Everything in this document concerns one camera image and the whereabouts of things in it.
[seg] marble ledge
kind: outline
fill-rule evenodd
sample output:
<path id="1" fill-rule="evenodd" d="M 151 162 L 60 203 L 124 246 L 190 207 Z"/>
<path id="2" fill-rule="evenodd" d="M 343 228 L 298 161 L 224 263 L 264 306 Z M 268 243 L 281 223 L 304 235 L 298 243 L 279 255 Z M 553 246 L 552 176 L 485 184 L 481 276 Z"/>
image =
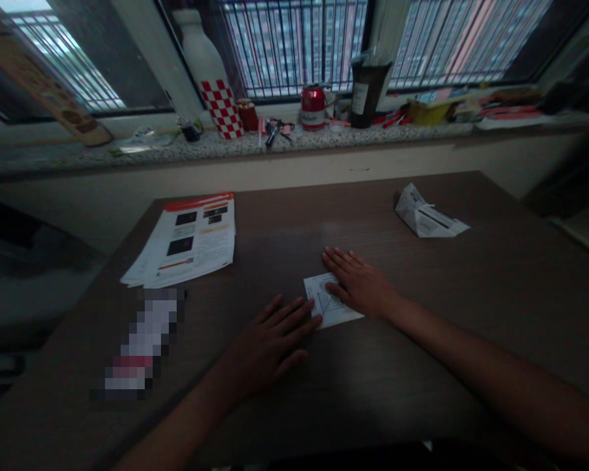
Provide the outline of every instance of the marble ledge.
<path id="1" fill-rule="evenodd" d="M 558 125 L 568 128 L 587 126 L 589 114 L 575 113 L 559 116 Z M 79 171 L 105 171 L 118 167 L 144 167 L 175 162 L 270 156 L 286 152 L 428 142 L 468 137 L 473 134 L 473 124 L 407 125 L 393 126 L 388 129 L 382 129 L 378 125 L 366 130 L 344 128 L 339 132 L 333 132 L 327 127 L 321 131 L 304 131 L 297 126 L 291 136 L 293 145 L 282 136 L 277 136 L 271 149 L 267 149 L 264 145 L 266 138 L 262 139 L 262 144 L 259 145 L 257 133 L 246 133 L 239 139 L 227 141 L 221 139 L 215 131 L 203 133 L 200 141 L 195 143 L 188 143 L 183 136 L 179 135 L 168 147 L 122 156 L 113 156 L 110 153 L 110 150 L 117 146 L 115 142 L 94 148 L 83 147 L 80 143 L 1 147 L 0 181 Z"/>

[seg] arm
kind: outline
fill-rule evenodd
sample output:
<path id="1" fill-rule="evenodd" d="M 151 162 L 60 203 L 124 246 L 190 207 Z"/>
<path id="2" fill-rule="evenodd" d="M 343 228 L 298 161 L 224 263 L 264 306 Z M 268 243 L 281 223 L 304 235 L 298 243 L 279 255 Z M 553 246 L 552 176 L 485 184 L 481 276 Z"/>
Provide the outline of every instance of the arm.
<path id="1" fill-rule="evenodd" d="M 308 357 L 293 349 L 322 322 L 305 321 L 313 300 L 279 308 L 281 295 L 240 334 L 179 405 L 114 467 L 180 470 L 242 400 L 282 378 Z"/>
<path id="2" fill-rule="evenodd" d="M 401 296 L 355 253 L 327 248 L 323 261 L 341 284 L 329 283 L 327 289 L 341 301 L 409 335 L 536 442 L 589 461 L 589 398 L 528 360 Z"/>

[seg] tag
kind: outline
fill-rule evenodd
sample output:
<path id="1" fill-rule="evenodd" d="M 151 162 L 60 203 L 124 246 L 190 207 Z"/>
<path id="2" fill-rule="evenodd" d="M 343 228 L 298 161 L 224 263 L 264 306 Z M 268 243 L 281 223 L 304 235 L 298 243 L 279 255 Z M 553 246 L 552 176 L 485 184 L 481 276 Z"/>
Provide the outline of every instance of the tag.
<path id="1" fill-rule="evenodd" d="M 351 97 L 351 112 L 355 114 L 364 114 L 366 95 L 368 94 L 368 84 L 355 82 L 353 84 L 353 95 Z"/>

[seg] metal grille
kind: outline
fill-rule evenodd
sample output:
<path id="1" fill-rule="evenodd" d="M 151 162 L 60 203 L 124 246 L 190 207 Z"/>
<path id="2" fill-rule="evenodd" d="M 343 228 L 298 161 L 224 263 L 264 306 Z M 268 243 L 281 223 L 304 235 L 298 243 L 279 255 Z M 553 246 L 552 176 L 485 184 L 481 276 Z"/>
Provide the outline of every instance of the metal grille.
<path id="1" fill-rule="evenodd" d="M 287 97 L 305 84 L 351 90 L 368 0 L 220 0 L 249 97 Z"/>
<path id="2" fill-rule="evenodd" d="M 412 0 L 389 87 L 501 79 L 551 3 Z"/>
<path id="3" fill-rule="evenodd" d="M 52 11 L 9 13 L 4 21 L 20 31 L 76 92 L 91 113 L 126 106 Z"/>

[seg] checkered pattern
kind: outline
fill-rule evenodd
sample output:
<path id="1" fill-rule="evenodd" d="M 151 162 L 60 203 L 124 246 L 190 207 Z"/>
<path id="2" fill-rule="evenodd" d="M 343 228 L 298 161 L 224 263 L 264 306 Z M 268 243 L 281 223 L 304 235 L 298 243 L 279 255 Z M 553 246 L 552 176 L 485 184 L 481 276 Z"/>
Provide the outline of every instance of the checkered pattern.
<path id="1" fill-rule="evenodd" d="M 231 88 L 224 80 L 205 80 L 201 82 L 200 88 L 218 134 L 223 139 L 241 137 L 244 130 Z"/>

